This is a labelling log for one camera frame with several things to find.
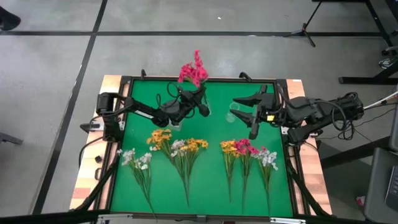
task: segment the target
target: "green mat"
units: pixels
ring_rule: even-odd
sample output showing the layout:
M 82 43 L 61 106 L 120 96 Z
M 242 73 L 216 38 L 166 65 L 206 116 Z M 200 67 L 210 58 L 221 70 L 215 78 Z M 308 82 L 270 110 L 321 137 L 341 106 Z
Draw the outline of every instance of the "green mat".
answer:
M 167 81 L 135 80 L 132 96 L 149 106 L 157 108 L 155 96 L 162 95 L 162 102 L 172 100 L 167 94 Z M 194 90 L 191 83 L 184 83 L 183 88 Z M 232 179 L 232 202 L 229 202 L 228 185 L 225 174 L 221 141 L 239 140 L 247 138 L 249 129 L 236 118 L 229 123 L 226 115 L 235 97 L 243 97 L 259 91 L 260 84 L 207 82 L 206 95 L 210 102 L 211 115 L 202 117 L 199 112 L 190 119 L 184 119 L 181 131 L 173 131 L 171 143 L 176 139 L 205 139 L 209 148 L 202 151 L 193 166 L 190 179 L 190 206 L 187 206 L 182 181 L 175 167 L 167 160 L 162 152 L 153 153 L 151 202 L 155 213 L 198 214 L 198 215 L 242 215 L 268 217 L 266 193 L 263 188 L 258 164 L 253 163 L 246 191 L 246 202 L 242 212 L 243 178 L 241 161 L 235 161 Z M 268 92 L 274 88 L 269 85 Z M 240 110 L 253 112 L 254 108 L 240 105 Z M 142 156 L 149 151 L 146 139 L 150 137 L 157 126 L 149 119 L 129 113 L 124 132 L 122 150 L 136 149 L 136 156 Z M 265 146 L 270 151 L 278 153 L 278 171 L 271 177 L 270 200 L 271 215 L 273 217 L 292 217 L 289 186 L 284 164 L 282 140 L 280 130 L 262 123 L 259 137 L 252 141 L 256 148 Z M 114 183 L 112 212 L 150 213 L 150 208 L 138 186 L 129 166 L 118 167 L 116 182 Z

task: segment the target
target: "concrete floor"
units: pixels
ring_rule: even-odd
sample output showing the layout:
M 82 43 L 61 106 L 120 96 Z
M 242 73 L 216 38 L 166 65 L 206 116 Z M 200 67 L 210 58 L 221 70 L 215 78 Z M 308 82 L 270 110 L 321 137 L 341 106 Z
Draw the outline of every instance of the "concrete floor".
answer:
M 387 31 L 398 27 L 384 1 L 372 3 Z M 0 0 L 0 6 L 22 18 L 16 29 L 21 31 L 91 31 L 100 5 L 100 0 Z M 315 7 L 316 3 L 309 0 L 109 0 L 99 30 L 287 32 L 299 29 Z M 365 4 L 323 3 L 308 31 L 377 32 L 377 27 Z M 0 201 L 8 202 L 0 205 L 0 216 L 29 212 L 89 38 L 0 35 L 0 132 L 24 139 L 21 146 L 0 145 Z M 43 212 L 69 208 L 78 153 L 86 141 L 86 133 L 79 125 L 93 115 L 103 75 L 139 75 L 142 68 L 148 75 L 178 75 L 181 65 L 199 49 L 211 77 L 236 77 L 245 71 L 253 78 L 302 79 L 307 96 L 329 100 L 356 91 L 365 105 L 393 91 L 393 86 L 340 85 L 337 81 L 340 76 L 371 77 L 380 72 L 377 63 L 383 59 L 380 51 L 386 47 L 382 39 L 313 40 L 316 48 L 301 37 L 97 37 Z M 363 121 L 386 110 L 371 110 Z M 377 140 L 389 134 L 389 129 L 383 127 L 392 123 L 391 118 L 389 113 L 358 130 Z M 338 134 L 332 127 L 324 130 L 325 137 Z M 323 143 L 321 157 L 367 140 L 357 135 L 352 141 L 326 139 Z M 366 170 L 370 161 L 367 158 L 354 166 Z M 348 195 L 354 198 L 361 194 L 366 189 L 366 178 L 360 184 L 353 183 L 350 177 L 342 178 L 342 173 L 341 167 L 325 171 L 333 213 L 363 219 L 360 208 Z M 339 188 L 336 183 L 347 187 Z

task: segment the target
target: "tripod stand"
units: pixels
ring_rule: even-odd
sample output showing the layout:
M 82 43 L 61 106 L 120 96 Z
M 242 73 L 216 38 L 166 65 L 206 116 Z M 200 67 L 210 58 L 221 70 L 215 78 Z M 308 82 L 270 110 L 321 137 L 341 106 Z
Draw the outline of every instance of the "tripod stand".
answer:
M 311 37 L 309 36 L 309 34 L 307 33 L 307 26 L 309 25 L 309 23 L 311 22 L 313 16 L 315 15 L 315 13 L 318 11 L 319 6 L 321 6 L 322 1 L 320 1 L 317 5 L 317 7 L 315 8 L 314 12 L 312 13 L 310 19 L 307 21 L 307 23 L 304 23 L 302 28 L 300 30 L 296 30 L 291 32 L 288 35 L 285 35 L 284 37 L 291 37 L 291 36 L 306 36 L 307 39 L 310 41 L 310 44 L 312 47 L 315 47 L 315 43 L 312 41 Z

